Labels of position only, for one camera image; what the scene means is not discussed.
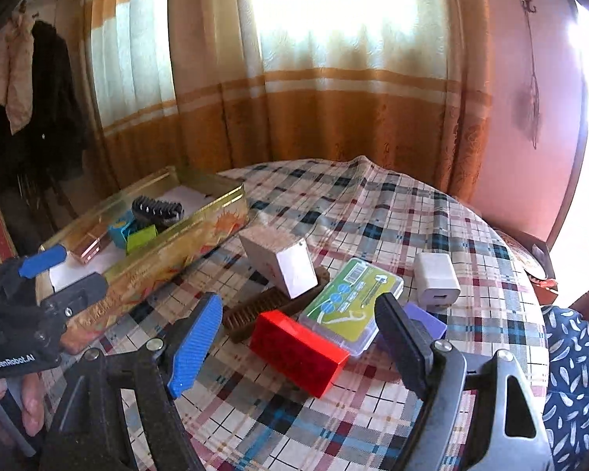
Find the person's left hand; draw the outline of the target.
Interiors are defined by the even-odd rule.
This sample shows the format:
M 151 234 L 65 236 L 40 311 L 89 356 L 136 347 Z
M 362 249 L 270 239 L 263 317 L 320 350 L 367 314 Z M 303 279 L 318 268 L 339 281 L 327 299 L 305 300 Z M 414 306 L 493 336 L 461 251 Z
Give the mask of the person's left hand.
M 38 373 L 22 377 L 20 389 L 15 393 L 9 390 L 7 381 L 0 378 L 0 406 L 7 416 L 15 420 L 18 414 L 20 424 L 28 436 L 37 436 L 44 426 L 44 388 Z

